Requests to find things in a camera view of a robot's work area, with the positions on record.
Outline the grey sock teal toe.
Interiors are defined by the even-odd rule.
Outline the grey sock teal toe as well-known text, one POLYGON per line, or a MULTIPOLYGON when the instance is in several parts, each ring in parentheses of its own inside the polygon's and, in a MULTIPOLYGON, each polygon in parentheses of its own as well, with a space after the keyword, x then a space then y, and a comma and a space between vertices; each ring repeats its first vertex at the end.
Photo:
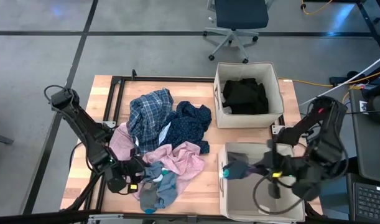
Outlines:
POLYGON ((155 207, 157 200, 157 184, 155 182, 145 183, 139 194, 141 210, 146 214, 154 213, 157 210, 155 207))

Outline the beige fabric storage bin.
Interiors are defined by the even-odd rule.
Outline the beige fabric storage bin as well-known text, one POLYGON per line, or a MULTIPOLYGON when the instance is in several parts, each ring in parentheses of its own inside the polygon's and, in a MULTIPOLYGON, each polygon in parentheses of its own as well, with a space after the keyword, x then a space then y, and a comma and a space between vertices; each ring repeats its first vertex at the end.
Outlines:
POLYGON ((254 63, 218 63, 213 82, 216 125, 220 129, 227 128, 268 128, 284 113, 284 100, 280 94, 279 81, 271 62, 254 63), (269 102, 266 114, 229 114, 223 109, 222 91, 226 81, 240 81, 254 78, 263 84, 269 102))
POLYGON ((270 208, 270 212, 279 212, 292 206, 299 200, 291 189, 280 186, 280 199, 269 195, 268 180, 263 180, 254 192, 257 182, 250 176, 245 179, 228 180, 223 177, 223 167, 229 163, 229 154, 237 153, 247 157, 250 164, 256 163, 269 151, 267 144, 255 142, 227 142, 218 153, 218 184, 220 195, 220 213, 238 222, 294 223, 305 220, 304 203, 280 215, 263 215, 258 212, 260 205, 270 208))

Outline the blue plaid shirt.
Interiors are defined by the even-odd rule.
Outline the blue plaid shirt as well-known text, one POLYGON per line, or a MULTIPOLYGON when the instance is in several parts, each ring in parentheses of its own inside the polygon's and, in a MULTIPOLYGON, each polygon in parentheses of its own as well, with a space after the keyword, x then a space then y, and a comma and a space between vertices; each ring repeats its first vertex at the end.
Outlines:
POLYGON ((173 103, 170 91, 166 88, 152 91, 130 102, 127 130, 137 154, 158 148, 159 133, 173 111, 173 103))

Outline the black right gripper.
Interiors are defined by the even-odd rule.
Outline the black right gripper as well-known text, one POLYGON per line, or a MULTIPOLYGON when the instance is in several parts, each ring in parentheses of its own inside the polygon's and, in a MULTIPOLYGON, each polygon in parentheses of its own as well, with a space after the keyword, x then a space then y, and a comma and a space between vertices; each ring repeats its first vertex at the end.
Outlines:
MULTIPOLYGON (((279 185, 286 188, 290 188, 289 185, 283 184, 279 179, 284 176, 292 175, 292 156, 291 155, 282 155, 277 151, 277 144, 273 139, 267 141, 267 146, 271 150, 265 153, 265 159, 257 161, 250 165, 251 169, 269 169, 271 183, 269 184, 269 194, 274 199, 280 199, 280 188, 279 185)), ((251 174, 250 179, 252 182, 258 182, 264 177, 260 174, 251 174)))

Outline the blue-grey sock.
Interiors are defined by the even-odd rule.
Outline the blue-grey sock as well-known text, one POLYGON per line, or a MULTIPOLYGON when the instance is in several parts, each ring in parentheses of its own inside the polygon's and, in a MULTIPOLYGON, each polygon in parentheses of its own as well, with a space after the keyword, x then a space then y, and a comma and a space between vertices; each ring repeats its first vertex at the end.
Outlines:
POLYGON ((157 184, 157 201, 155 208, 162 209, 170 206, 178 196, 178 175, 172 171, 163 170, 162 180, 157 184))
POLYGON ((164 165, 161 161, 157 161, 151 164, 148 169, 144 169, 145 175, 150 177, 149 182, 153 182, 154 179, 158 178, 162 174, 162 169, 164 165))

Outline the office chair blue seat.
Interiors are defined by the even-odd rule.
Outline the office chair blue seat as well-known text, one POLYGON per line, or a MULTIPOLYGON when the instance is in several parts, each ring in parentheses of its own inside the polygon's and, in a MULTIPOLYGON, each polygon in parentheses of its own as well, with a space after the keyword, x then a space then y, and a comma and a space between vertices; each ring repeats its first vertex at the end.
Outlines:
POLYGON ((237 41, 244 58, 242 63, 249 62, 249 55, 240 37, 251 37, 253 42, 259 39, 257 29, 267 27, 268 11, 275 0, 208 0, 207 9, 216 14, 215 27, 206 27, 203 36, 210 33, 224 35, 224 39, 208 56, 210 61, 224 44, 237 41))

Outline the black foreground bar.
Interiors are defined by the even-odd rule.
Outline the black foreground bar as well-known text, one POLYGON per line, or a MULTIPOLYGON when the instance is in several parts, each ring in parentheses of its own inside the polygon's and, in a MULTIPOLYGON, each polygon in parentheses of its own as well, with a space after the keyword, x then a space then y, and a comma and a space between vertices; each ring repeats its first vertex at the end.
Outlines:
POLYGON ((35 213, 0 217, 0 224, 72 224, 85 222, 91 215, 99 215, 99 210, 64 210, 62 212, 35 213))

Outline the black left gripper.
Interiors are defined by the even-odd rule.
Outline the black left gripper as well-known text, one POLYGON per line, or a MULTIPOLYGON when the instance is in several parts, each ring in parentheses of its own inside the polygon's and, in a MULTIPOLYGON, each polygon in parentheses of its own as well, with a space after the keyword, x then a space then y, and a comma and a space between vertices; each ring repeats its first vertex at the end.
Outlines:
POLYGON ((133 156, 129 161, 123 162, 124 176, 128 184, 128 192, 137 192, 140 183, 150 181, 150 177, 145 175, 144 169, 148 169, 151 165, 144 162, 140 157, 133 156))

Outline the pink shirt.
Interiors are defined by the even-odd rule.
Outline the pink shirt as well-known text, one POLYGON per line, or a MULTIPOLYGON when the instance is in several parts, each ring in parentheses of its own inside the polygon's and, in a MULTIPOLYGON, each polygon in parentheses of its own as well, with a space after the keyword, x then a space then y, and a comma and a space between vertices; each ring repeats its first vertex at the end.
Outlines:
MULTIPOLYGON (((130 150, 134 148, 134 143, 131 140, 126 123, 122 123, 115 129, 109 146, 118 160, 129 160, 130 150)), ((178 194, 183 193, 190 181, 200 174, 205 167, 205 161, 200 156, 200 147, 187 141, 177 147, 170 144, 162 145, 154 151, 145 153, 141 158, 147 164, 161 162, 167 170, 176 173, 178 194)))

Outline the black keyboard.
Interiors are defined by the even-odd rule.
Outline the black keyboard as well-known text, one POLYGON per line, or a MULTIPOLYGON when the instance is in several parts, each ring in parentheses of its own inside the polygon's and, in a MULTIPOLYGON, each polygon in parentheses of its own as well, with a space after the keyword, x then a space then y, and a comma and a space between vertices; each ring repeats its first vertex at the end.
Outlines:
POLYGON ((356 174, 346 175, 350 197, 350 220, 357 223, 380 224, 380 182, 356 174))

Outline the black aluminium table frame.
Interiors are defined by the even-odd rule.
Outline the black aluminium table frame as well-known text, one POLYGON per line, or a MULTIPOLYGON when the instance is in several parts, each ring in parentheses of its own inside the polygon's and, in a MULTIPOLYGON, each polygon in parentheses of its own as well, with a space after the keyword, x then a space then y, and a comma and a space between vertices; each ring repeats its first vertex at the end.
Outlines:
MULTIPOLYGON (((213 78, 195 77, 141 77, 107 76, 94 77, 86 107, 87 113, 95 120, 121 123, 129 116, 129 102, 138 96, 161 88, 170 90, 175 102, 190 101, 195 106, 215 108, 213 78)), ((210 153, 204 157, 206 167, 203 173, 191 181, 173 205, 146 215, 139 202, 131 195, 111 193, 103 179, 96 183, 80 209, 95 209, 97 213, 88 217, 95 224, 101 220, 168 220, 198 223, 202 221, 225 222, 220 215, 217 154, 226 142, 260 142, 271 138, 270 128, 219 129, 211 123, 205 134, 210 153)))

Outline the navy dotted shirt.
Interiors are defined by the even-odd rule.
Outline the navy dotted shirt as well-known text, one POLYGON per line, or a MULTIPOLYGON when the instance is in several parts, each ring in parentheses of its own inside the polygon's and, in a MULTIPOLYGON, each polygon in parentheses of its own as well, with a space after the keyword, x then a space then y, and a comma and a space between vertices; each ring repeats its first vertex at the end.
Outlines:
POLYGON ((197 108, 189 101, 181 101, 176 111, 168 115, 159 145, 171 144, 172 147, 177 147, 190 142, 200 148, 200 154, 208 154, 210 145, 203 138, 211 121, 211 110, 207 106, 197 108))

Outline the black round device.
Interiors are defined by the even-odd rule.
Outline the black round device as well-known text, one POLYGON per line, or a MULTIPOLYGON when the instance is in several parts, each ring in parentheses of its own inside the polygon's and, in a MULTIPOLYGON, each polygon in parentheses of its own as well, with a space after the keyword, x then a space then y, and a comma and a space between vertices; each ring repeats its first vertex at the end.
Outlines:
POLYGON ((380 124, 380 84, 372 89, 362 91, 366 100, 366 112, 369 118, 380 124))

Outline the black garment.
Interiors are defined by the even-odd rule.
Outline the black garment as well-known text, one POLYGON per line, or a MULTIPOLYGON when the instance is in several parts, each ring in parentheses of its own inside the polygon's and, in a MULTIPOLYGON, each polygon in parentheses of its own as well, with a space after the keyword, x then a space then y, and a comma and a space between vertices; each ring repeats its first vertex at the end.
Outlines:
POLYGON ((268 114, 269 101, 266 89, 255 78, 240 81, 227 80, 223 88, 222 106, 229 107, 231 114, 257 115, 268 114))

